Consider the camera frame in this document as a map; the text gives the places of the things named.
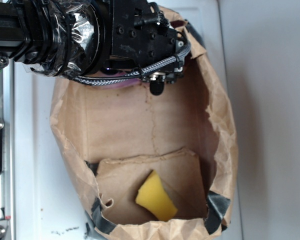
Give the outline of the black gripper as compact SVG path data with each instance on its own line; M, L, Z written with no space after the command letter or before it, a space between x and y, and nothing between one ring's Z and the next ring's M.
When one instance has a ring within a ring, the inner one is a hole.
M110 54L100 69L109 84L140 79L159 96L175 83L185 62L185 36L171 26L155 2L111 0Z

